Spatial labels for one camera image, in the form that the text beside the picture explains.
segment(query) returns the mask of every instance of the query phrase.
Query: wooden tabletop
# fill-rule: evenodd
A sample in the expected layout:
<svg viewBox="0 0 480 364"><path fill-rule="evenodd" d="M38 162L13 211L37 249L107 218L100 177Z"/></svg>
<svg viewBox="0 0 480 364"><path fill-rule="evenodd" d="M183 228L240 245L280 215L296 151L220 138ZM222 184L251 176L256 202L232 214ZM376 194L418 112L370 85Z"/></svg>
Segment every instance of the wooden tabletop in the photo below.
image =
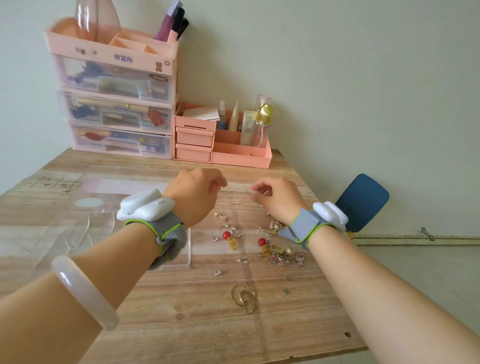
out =
<svg viewBox="0 0 480 364"><path fill-rule="evenodd" d="M316 201L278 151L270 169L263 170L67 149L0 196L2 297L32 279L45 254L40 237L65 209L86 168L95 165L219 168L229 187L219 194L215 211L229 216L246 241L239 240L234 252L226 242L214 243L212 235L220 236L222 230L212 212L192 230L190 268L146 272L119 308L120 325L102 332L83 363L290 363L366 349L309 252L303 251L302 267L279 267L257 256L261 249L255 225L267 228L270 217L248 199L253 182L261 176L284 176L296 182L310 204ZM300 250L280 237L272 243ZM217 269L222 275L214 275ZM258 295L251 315L231 298L233 286L247 282Z"/></svg>

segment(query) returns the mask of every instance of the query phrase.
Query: clear plastic box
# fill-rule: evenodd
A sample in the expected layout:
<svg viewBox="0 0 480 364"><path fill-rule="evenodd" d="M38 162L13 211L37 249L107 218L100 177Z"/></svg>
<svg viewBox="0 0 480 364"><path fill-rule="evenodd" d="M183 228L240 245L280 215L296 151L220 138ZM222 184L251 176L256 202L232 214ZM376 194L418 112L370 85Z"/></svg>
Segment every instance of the clear plastic box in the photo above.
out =
<svg viewBox="0 0 480 364"><path fill-rule="evenodd" d="M131 102L128 97L104 98L65 87L60 88L59 101L67 120L133 132L172 132L171 106L141 100Z"/></svg>
<svg viewBox="0 0 480 364"><path fill-rule="evenodd" d="M69 122L73 148L137 157L172 158L171 135L136 133Z"/></svg>
<svg viewBox="0 0 480 364"><path fill-rule="evenodd" d="M175 102L175 95L170 94L172 79L166 74L59 55L55 58L60 81L66 86L100 94Z"/></svg>
<svg viewBox="0 0 480 364"><path fill-rule="evenodd" d="M77 182L65 209L40 239L48 247L36 265L34 278L50 270L53 258L78 255L120 230L124 223L116 219L120 202L128 195L157 188L161 192L178 171L148 168L90 166ZM191 231L185 248L173 261L156 270L188 269L191 260Z"/></svg>

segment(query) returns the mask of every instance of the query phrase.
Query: bangle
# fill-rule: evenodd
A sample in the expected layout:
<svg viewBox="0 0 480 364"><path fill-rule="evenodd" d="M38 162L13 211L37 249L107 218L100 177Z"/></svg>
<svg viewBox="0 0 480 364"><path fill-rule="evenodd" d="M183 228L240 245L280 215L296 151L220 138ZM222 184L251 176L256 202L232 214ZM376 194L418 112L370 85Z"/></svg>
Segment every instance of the bangle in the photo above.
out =
<svg viewBox="0 0 480 364"><path fill-rule="evenodd" d="M52 270L73 297L105 330L113 330L120 322L115 309L95 285L66 255L52 260Z"/></svg>

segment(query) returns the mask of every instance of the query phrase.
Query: glass bottle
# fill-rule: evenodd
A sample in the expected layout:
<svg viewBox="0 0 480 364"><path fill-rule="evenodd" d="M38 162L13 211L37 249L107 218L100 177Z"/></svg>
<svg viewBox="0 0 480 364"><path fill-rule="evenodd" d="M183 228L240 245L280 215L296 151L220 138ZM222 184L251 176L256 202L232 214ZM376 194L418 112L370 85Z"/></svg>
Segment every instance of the glass bottle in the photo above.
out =
<svg viewBox="0 0 480 364"><path fill-rule="evenodd" d="M109 44L121 32L120 20L112 0L77 0L77 37Z"/></svg>
<svg viewBox="0 0 480 364"><path fill-rule="evenodd" d="M263 104L258 110L255 118L255 125L252 132L252 141L250 146L256 148L266 148L268 142L268 131L270 125L272 125L273 119L273 106L269 104Z"/></svg>

